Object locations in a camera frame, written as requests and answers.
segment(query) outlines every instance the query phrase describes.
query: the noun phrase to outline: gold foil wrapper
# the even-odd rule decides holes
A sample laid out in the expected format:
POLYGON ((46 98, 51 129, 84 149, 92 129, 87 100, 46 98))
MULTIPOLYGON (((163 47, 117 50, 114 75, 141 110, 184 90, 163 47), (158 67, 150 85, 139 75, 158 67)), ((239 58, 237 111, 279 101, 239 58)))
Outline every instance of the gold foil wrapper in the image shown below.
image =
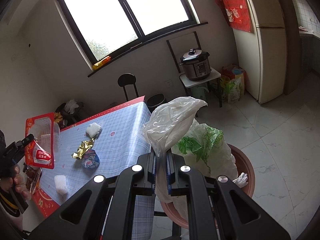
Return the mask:
POLYGON ((93 138, 90 141, 83 141, 81 142, 81 145, 78 147, 78 150, 76 153, 71 154, 73 158, 81 159, 82 156, 92 148, 94 143, 93 138))

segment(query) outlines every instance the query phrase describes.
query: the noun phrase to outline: white cloth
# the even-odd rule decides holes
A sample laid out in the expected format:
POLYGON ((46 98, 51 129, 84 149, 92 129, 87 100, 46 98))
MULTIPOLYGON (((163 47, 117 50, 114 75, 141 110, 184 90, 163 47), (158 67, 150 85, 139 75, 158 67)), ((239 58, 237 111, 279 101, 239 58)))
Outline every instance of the white cloth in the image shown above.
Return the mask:
POLYGON ((99 132, 101 130, 101 125, 96 122, 89 124, 87 130, 85 130, 86 134, 89 135, 90 138, 97 138, 99 136, 99 132))
POLYGON ((242 188, 244 186, 246 186, 248 183, 247 183, 247 179, 248 179, 248 176, 246 173, 241 173, 240 176, 236 179, 233 180, 233 182, 239 187, 239 188, 242 188))
POLYGON ((73 114, 75 112, 75 109, 79 107, 79 105, 77 105, 77 102, 74 99, 71 99, 70 101, 68 101, 66 103, 66 105, 64 106, 64 110, 67 113, 73 114))

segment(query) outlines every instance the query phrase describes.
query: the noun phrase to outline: small white table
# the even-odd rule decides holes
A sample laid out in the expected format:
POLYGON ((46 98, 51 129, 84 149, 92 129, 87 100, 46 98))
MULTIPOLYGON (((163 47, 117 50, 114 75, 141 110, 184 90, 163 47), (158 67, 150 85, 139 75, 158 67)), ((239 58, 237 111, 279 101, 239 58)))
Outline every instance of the small white table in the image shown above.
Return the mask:
POLYGON ((211 80, 214 80, 216 79, 217 80, 217 85, 218 85, 218 93, 216 94, 215 93, 215 90, 213 90, 213 92, 216 94, 216 96, 218 97, 219 99, 219 106, 222 107, 222 96, 221 96, 221 86, 220 86, 220 77, 221 77, 221 74, 216 71, 215 69, 211 69, 211 72, 210 72, 210 75, 205 78, 205 79, 202 79, 202 80, 196 80, 196 81, 193 81, 193 80, 190 80, 186 77, 186 74, 182 74, 180 75, 180 81, 181 83, 183 84, 183 87, 184 87, 184 90, 186 91, 186 95, 187 96, 191 96, 191 87, 195 87, 197 85, 201 85, 203 83, 207 83, 208 84, 208 90, 210 91, 210 84, 209 84, 209 81, 211 80))

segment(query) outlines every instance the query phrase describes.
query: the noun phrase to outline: black trash bin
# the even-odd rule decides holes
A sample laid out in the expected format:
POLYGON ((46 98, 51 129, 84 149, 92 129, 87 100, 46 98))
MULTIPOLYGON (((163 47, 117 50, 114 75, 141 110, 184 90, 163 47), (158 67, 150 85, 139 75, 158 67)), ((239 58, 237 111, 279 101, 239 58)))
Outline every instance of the black trash bin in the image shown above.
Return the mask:
POLYGON ((163 94, 156 94, 147 100, 147 106, 150 112, 153 112, 159 105, 166 103, 163 94))

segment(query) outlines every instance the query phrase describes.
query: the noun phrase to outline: white plastic bag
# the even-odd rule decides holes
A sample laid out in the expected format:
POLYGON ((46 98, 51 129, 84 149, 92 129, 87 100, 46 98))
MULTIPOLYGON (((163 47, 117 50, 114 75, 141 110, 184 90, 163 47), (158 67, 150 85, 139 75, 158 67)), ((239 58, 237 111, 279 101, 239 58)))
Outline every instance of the white plastic bag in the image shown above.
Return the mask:
POLYGON ((168 195, 165 171, 165 153, 186 134, 196 112, 207 103, 192 97, 179 97, 158 106, 151 114, 142 132, 157 155, 156 195, 162 202, 172 202, 168 195))
POLYGON ((75 112, 75 109, 79 107, 79 105, 77 104, 77 102, 74 99, 71 99, 70 101, 68 101, 66 103, 66 105, 64 106, 64 110, 67 113, 73 114, 75 112))
POLYGON ((248 180, 248 174, 242 172, 240 174, 240 176, 236 179, 233 180, 233 182, 239 187, 239 188, 242 188, 244 186, 246 186, 248 183, 247 183, 247 180, 248 180))

